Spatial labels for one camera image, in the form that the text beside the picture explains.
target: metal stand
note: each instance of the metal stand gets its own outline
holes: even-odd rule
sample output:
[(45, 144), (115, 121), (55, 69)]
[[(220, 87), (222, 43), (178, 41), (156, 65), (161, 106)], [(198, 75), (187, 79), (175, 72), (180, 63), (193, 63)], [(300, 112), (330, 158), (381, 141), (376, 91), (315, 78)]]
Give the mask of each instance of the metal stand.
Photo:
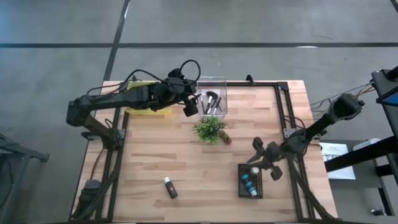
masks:
[(395, 215), (394, 209), (392, 208), (392, 204), (390, 202), (386, 187), (384, 186), (384, 181), (381, 179), (381, 177), (385, 175), (393, 175), (395, 180), (397, 180), (398, 168), (395, 166), (394, 162), (387, 165), (378, 166), (376, 158), (388, 155), (394, 157), (397, 156), (396, 155), (396, 153), (398, 152), (397, 146), (398, 142), (394, 136), (383, 139), (370, 146), (358, 149), (357, 151), (351, 151), (347, 154), (326, 161), (325, 162), (326, 171), (331, 172), (334, 170), (359, 164), (360, 162), (373, 160), (377, 176), (379, 177), (379, 182), (380, 182), (380, 186), (377, 189), (379, 191), (379, 195), (383, 203), (385, 213), (386, 215), (393, 216)]
[(22, 180), (27, 170), (27, 166), (31, 158), (39, 159), (41, 162), (47, 162), (49, 160), (50, 154), (44, 154), (32, 149), (28, 149), (24, 146), (20, 146), (18, 143), (11, 141), (9, 138), (0, 134), (0, 149), (5, 150), (10, 153), (2, 153), (0, 155), (6, 157), (4, 159), (11, 159), (15, 157), (16, 159), (20, 159), (19, 169), (14, 176), (14, 182), (11, 185), (11, 190), (9, 195), (4, 202), (2, 212), (0, 213), (0, 224), (10, 223), (9, 216), (14, 208), (18, 191), (21, 187)]

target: paper sheet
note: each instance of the paper sheet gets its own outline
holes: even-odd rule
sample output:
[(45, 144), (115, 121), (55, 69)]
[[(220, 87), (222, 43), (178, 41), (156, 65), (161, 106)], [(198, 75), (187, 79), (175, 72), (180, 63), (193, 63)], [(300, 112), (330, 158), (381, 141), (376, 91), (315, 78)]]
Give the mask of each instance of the paper sheet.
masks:
[[(322, 156), (324, 162), (348, 153), (347, 145), (345, 144), (333, 144), (325, 142), (320, 142), (319, 144), (322, 146)], [(355, 174), (352, 166), (329, 172), (328, 177), (329, 179), (355, 180)]]

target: transparent bin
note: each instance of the transparent bin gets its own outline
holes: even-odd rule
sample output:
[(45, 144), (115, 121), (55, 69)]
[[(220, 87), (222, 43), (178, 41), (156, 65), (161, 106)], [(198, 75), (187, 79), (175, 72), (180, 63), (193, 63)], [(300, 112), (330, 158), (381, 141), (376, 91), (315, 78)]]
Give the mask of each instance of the transparent bin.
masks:
[[(215, 110), (215, 102), (214, 97), (212, 97), (209, 110), (205, 112), (209, 104), (209, 94), (207, 92), (212, 91), (217, 94), (217, 100), (220, 99), (219, 107)], [(227, 95), (226, 95), (226, 80), (224, 77), (200, 77), (197, 81), (197, 94), (201, 93), (201, 96), (198, 99), (198, 110), (199, 114), (202, 117), (216, 116), (218, 119), (224, 119), (225, 115), (228, 112), (227, 105)]]

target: small bottle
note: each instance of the small bottle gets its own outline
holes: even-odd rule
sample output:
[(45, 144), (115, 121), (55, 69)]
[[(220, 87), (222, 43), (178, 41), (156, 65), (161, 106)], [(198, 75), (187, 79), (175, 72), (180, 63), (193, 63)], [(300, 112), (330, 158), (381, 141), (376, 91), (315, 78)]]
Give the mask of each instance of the small bottle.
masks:
[(175, 190), (173, 183), (168, 177), (165, 177), (164, 184), (166, 185), (166, 189), (169, 192), (170, 197), (172, 199), (176, 198), (178, 196), (177, 191)]
[(252, 197), (256, 196), (257, 195), (257, 190), (254, 187), (253, 182), (250, 180), (249, 175), (243, 174), (241, 179), (242, 179), (242, 183), (244, 184), (244, 186), (246, 187), (246, 190), (248, 190), (250, 195)]

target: artificial plant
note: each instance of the artificial plant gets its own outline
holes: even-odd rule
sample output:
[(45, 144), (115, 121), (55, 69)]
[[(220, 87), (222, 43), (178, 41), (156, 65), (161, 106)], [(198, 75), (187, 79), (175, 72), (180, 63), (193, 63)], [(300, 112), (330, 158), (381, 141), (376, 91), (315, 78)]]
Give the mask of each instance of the artificial plant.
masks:
[(193, 130), (199, 139), (210, 144), (216, 144), (219, 132), (225, 128), (225, 123), (216, 116), (203, 117), (198, 124), (193, 125)]

